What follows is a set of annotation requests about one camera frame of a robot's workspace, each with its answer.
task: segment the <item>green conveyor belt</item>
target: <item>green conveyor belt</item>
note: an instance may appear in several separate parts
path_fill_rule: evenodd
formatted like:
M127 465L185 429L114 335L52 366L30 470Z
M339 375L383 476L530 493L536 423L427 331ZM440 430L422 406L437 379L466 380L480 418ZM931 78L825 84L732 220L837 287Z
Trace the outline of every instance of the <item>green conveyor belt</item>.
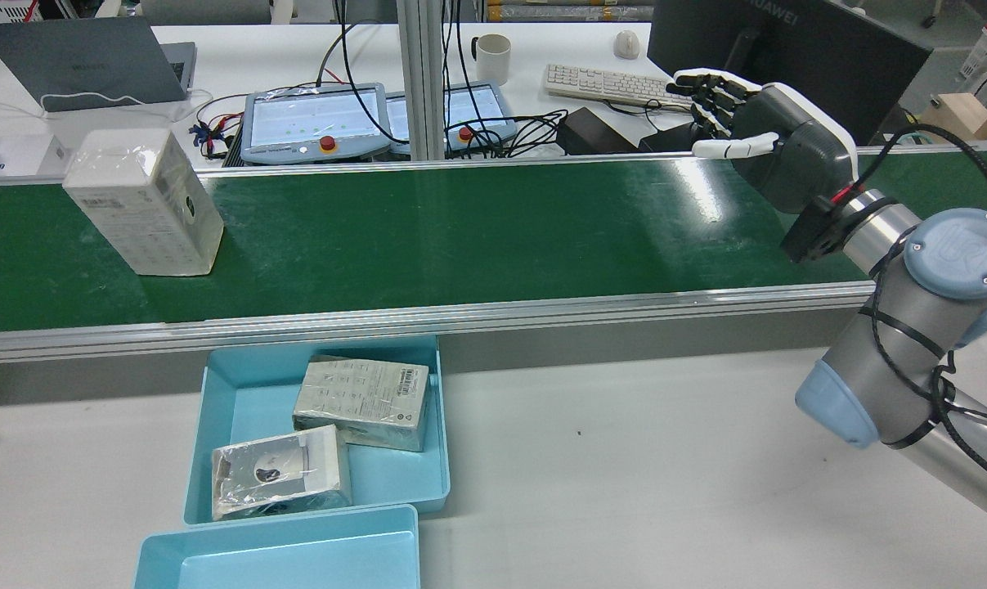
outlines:
M891 155L873 180L922 216L987 209L959 153ZM0 187L0 331L864 279L791 264L792 218L718 161L203 182L227 229L202 278L135 275L59 186Z

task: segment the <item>barcode label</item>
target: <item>barcode label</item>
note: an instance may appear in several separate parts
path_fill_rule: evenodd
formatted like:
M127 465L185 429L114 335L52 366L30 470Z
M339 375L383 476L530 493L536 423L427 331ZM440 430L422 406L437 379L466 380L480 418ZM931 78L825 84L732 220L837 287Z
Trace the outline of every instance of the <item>barcode label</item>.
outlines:
M417 369L403 368L402 372L399 374L399 396L401 397L402 395L412 394L412 389L414 388L414 383L416 380Z
M115 198L84 198L79 202L87 209L126 209L126 205Z

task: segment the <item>blue tray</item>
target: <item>blue tray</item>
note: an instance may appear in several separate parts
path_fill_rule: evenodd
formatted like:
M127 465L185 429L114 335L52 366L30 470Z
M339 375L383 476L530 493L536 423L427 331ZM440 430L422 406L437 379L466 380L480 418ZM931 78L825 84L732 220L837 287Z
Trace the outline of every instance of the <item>blue tray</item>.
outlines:
M157 533L135 589L417 589L417 510L313 511Z
M348 444L355 506L410 503L419 512L442 509L449 495L449 455L442 406L442 373L434 336L357 342L269 344L209 354L202 407L184 502L184 523L213 522L212 462L216 447L294 432L291 415L307 369L322 353L428 366L424 452ZM286 515L264 515L263 519Z

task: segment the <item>white mug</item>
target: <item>white mug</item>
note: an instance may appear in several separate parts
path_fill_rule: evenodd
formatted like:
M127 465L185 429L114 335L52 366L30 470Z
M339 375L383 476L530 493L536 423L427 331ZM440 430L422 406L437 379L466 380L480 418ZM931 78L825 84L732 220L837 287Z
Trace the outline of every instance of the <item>white mug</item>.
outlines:
M500 86L508 82L511 41L503 34L471 38L471 57L475 60L479 79L492 79Z

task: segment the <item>keyboard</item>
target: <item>keyboard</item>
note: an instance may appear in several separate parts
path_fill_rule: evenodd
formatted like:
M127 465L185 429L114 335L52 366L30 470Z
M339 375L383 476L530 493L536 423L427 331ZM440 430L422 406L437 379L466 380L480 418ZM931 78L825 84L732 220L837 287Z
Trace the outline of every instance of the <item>keyboard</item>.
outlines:
M587 98L592 101L646 106L657 101L661 106L693 104L690 97L669 94L664 89L667 78L623 74L620 71L594 70L590 67L548 64L545 90L558 97Z

